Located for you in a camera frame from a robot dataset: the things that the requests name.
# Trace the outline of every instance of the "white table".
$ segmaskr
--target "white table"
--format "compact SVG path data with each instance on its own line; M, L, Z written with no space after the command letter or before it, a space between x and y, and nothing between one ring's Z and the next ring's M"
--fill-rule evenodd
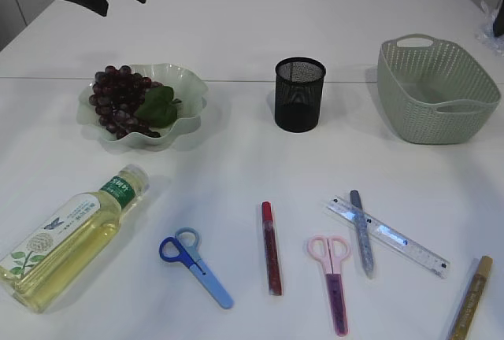
M0 338L334 339L324 277L305 250L319 234L353 246L343 267L348 339L444 339L472 262L484 254L495 263L470 338L503 337L504 106L469 143L418 146L386 125L374 84L325 84L319 125L296 135L273 121L273 84L210 83L197 131L161 152L120 152L86 139L76 124L82 80L0 83L1 255L127 163L142 165L152 186L46 314L0 298ZM354 232L323 210L351 189L371 214L447 258L449 277L373 242L376 277L367 280ZM284 297L267 294L258 211L265 200L276 215ZM160 241L182 226L200 231L200 254L233 309L220 309L185 267L159 258Z
M321 61L328 82L375 82L383 41L425 33L459 43L504 83L474 37L470 0L108 0L107 18L56 1L0 53L0 77L87 78L107 64L182 65L204 80L272 81L285 57Z

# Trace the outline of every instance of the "scissors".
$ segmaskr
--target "scissors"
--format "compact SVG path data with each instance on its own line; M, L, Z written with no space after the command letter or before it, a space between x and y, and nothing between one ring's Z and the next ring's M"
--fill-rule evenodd
M189 246L183 244L180 237L186 233L195 236L195 241ZM178 255L169 257L165 254L165 246L169 243L172 243L177 248L179 251ZM199 233L194 228L183 227L175 233L175 237L169 236L161 242L159 256L169 263L176 263L178 261L184 264L223 309L230 309L234 303L231 296L203 262L202 257L199 256L198 246Z
M316 242L322 242L324 254L320 255L315 249ZM344 251L336 256L334 243L343 245ZM308 253L312 258L320 261L324 269L325 279L328 284L329 304L331 305L332 321L338 336L348 334L347 313L343 297L343 284L341 281L341 264L350 256L350 245L339 236L314 236L308 241Z

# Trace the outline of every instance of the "purple grapes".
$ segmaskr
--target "purple grapes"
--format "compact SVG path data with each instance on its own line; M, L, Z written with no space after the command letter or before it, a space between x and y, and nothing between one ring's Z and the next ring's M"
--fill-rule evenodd
M89 104L99 115L98 122L117 139L132 132L142 133L151 138L159 138L157 131L151 131L145 120L135 117L135 112L145 102L145 93L150 88L162 86L151 78L132 73L131 67L119 69L109 65L104 71L94 74L93 94Z

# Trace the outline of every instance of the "black mesh pencil holder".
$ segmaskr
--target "black mesh pencil holder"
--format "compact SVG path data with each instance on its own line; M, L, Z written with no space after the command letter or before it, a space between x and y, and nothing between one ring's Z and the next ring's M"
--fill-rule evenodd
M284 59L275 67L275 122L303 133L315 128L321 111L325 67L304 57Z

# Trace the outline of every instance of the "clear plastic ruler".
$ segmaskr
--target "clear plastic ruler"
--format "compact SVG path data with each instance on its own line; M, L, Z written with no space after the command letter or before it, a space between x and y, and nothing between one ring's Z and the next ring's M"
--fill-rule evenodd
M341 197L335 197L329 204L328 209L342 218L354 222L356 212L362 212L368 223L368 232L381 242L399 251L404 256L427 268L429 271L445 279L450 270L450 262L436 255L407 236L394 230L392 227L380 222L369 214L361 211Z

